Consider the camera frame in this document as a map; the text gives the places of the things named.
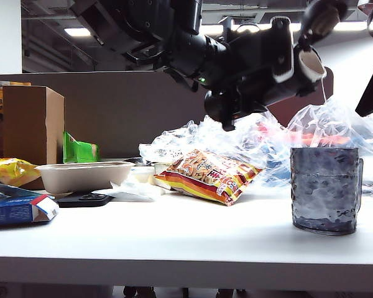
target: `gray partition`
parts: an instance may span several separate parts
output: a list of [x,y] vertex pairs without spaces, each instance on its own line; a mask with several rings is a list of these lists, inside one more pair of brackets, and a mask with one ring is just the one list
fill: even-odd
[[0,80],[27,81],[64,95],[65,129],[77,140],[97,143],[104,158],[138,156],[140,143],[205,115],[205,90],[192,93],[163,73],[8,74]]

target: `snack bag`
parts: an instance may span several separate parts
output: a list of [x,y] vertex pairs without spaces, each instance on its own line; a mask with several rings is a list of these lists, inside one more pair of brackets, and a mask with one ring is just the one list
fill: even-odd
[[247,163],[195,149],[155,177],[176,191],[230,206],[261,171]]
[[99,161],[99,148],[95,144],[76,141],[63,132],[63,163],[94,163]]
[[24,160],[0,158],[0,183],[21,186],[40,177],[40,171]]

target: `white wall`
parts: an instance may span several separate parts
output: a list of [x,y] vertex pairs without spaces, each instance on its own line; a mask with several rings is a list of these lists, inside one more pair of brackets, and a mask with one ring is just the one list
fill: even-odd
[[331,45],[317,47],[322,62],[334,73],[334,96],[355,109],[373,74],[373,38],[367,33],[355,33],[356,39],[345,40],[334,33]]
[[21,0],[0,0],[0,74],[22,73]]

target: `smartphone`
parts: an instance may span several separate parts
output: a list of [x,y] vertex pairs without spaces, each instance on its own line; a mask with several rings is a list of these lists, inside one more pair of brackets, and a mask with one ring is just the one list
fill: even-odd
[[74,192],[69,196],[55,200],[60,208],[99,207],[109,203],[113,197],[91,192]]

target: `cardboard box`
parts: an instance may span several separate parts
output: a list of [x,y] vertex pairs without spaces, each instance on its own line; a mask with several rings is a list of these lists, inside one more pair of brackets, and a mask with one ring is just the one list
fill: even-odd
[[46,195],[0,184],[0,225],[46,222],[58,205]]
[[[65,99],[47,87],[4,86],[4,157],[34,165],[62,163]],[[39,178],[22,186],[43,189]]]

